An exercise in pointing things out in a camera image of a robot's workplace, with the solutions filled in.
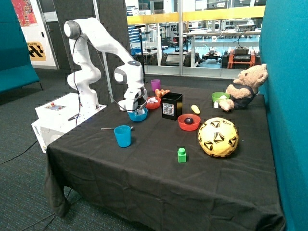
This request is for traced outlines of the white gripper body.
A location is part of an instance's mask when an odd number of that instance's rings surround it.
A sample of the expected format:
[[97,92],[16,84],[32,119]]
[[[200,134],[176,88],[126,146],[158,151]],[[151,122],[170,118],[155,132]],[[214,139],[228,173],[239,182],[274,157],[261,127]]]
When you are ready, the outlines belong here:
[[147,104],[146,88],[128,88],[124,94],[124,100],[118,102],[121,111],[138,111]]

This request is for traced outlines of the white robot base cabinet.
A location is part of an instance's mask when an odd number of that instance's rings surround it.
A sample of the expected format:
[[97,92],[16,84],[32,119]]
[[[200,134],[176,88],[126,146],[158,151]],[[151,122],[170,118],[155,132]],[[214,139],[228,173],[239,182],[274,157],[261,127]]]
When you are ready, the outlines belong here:
[[98,105],[95,109],[85,110],[79,106],[76,93],[69,93],[42,106],[35,108],[38,120],[31,124],[43,153],[47,146],[80,125],[105,105]]

